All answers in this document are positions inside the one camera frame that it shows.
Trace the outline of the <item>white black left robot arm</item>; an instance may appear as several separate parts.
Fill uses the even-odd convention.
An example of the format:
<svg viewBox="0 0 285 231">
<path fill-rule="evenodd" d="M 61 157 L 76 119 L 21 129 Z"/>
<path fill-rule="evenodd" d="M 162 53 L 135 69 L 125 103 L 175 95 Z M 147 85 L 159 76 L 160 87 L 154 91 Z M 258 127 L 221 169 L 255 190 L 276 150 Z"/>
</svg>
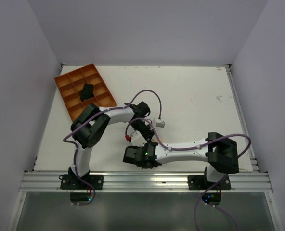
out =
<svg viewBox="0 0 285 231">
<path fill-rule="evenodd" d="M 125 103 L 120 107 L 100 108 L 95 104 L 88 105 L 71 125 L 71 133 L 64 138 L 70 142 L 72 137 L 75 145 L 73 163 L 68 169 L 68 184 L 78 189 L 90 188 L 89 162 L 93 147 L 100 141 L 106 128 L 111 124 L 128 123 L 134 131 L 139 132 L 146 143 L 151 142 L 155 132 L 150 125 L 141 119 L 150 114 L 150 108 L 145 102 L 138 105 Z"/>
</svg>

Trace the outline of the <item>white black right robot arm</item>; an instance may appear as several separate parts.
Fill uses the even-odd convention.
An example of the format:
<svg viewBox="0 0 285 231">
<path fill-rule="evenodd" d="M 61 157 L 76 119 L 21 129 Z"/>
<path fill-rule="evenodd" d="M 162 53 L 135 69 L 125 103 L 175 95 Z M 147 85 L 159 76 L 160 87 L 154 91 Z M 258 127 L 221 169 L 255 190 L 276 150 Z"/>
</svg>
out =
<svg viewBox="0 0 285 231">
<path fill-rule="evenodd" d="M 208 165 L 204 170 L 203 184 L 209 189 L 219 185 L 224 175 L 239 173 L 237 143 L 216 132 L 207 138 L 189 143 L 159 143 L 147 141 L 126 147 L 123 162 L 142 169 L 152 169 L 172 162 L 200 161 Z"/>
</svg>

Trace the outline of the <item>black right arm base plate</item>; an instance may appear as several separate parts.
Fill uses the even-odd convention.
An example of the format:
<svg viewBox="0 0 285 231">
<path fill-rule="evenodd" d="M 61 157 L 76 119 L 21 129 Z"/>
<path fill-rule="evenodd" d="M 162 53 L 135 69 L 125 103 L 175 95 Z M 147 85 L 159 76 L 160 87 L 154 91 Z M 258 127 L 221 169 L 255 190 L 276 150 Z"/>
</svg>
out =
<svg viewBox="0 0 285 231">
<path fill-rule="evenodd" d="M 214 182 L 207 181 L 204 175 L 188 175 L 187 182 L 189 190 L 206 190 L 215 184 Z M 227 180 L 218 183 L 212 188 L 212 190 L 230 190 L 231 188 L 232 187 L 228 178 Z"/>
</svg>

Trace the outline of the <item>aluminium mounting rail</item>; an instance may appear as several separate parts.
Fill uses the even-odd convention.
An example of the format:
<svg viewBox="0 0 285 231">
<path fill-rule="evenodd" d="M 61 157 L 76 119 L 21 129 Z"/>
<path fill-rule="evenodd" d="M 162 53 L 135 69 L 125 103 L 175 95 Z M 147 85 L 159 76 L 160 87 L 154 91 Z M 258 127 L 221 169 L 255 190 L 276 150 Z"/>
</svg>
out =
<svg viewBox="0 0 285 231">
<path fill-rule="evenodd" d="M 19 190 L 22 192 L 60 192 L 61 175 L 64 171 L 34 171 L 23 174 Z M 189 191 L 188 176 L 199 176 L 199 172 L 92 172 L 102 176 L 101 193 L 184 193 Z M 229 176 L 231 189 L 235 193 L 269 193 L 272 185 L 267 173 L 250 172 Z"/>
</svg>

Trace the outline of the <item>orange compartment tray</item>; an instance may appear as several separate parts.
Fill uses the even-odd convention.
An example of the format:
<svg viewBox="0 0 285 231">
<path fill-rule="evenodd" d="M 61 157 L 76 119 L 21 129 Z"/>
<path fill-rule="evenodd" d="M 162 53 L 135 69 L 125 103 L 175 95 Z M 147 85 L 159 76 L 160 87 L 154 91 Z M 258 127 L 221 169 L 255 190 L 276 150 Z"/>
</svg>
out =
<svg viewBox="0 0 285 231">
<path fill-rule="evenodd" d="M 71 121 L 85 107 L 115 107 L 116 101 L 94 64 L 89 64 L 54 78 Z"/>
</svg>

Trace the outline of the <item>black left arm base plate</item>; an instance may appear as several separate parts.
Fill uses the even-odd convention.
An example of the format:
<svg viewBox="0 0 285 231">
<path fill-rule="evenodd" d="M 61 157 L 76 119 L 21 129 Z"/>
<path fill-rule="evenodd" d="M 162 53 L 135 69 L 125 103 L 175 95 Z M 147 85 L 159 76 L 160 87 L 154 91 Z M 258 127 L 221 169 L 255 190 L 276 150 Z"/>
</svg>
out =
<svg viewBox="0 0 285 231">
<path fill-rule="evenodd" d="M 61 180 L 61 190 L 86 190 L 90 189 L 88 185 L 80 181 L 76 176 L 68 174 L 60 175 L 58 177 Z M 101 190 L 103 188 L 104 176 L 103 175 L 89 175 L 81 177 L 81 179 L 94 187 L 95 190 Z"/>
</svg>

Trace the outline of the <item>black rolled garment in tray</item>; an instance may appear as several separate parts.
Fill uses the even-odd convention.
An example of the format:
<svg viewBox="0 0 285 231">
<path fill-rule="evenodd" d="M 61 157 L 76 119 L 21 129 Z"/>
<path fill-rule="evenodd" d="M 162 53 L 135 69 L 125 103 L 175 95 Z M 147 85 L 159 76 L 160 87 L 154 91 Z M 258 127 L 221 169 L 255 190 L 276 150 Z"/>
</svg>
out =
<svg viewBox="0 0 285 231">
<path fill-rule="evenodd" d="M 81 90 L 80 100 L 83 102 L 93 97 L 93 84 L 85 83 Z"/>
</svg>

